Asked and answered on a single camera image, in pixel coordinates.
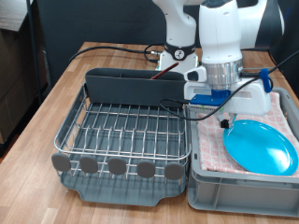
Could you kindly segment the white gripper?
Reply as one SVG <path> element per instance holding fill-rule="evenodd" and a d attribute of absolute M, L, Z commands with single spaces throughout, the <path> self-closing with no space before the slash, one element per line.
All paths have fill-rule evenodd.
<path fill-rule="evenodd" d="M 237 114 L 265 115 L 271 107 L 269 72 L 262 69 L 257 74 L 242 74 L 242 69 L 238 65 L 207 65 L 186 72 L 184 99 L 189 108 L 217 113 L 223 129 L 234 125 Z"/>

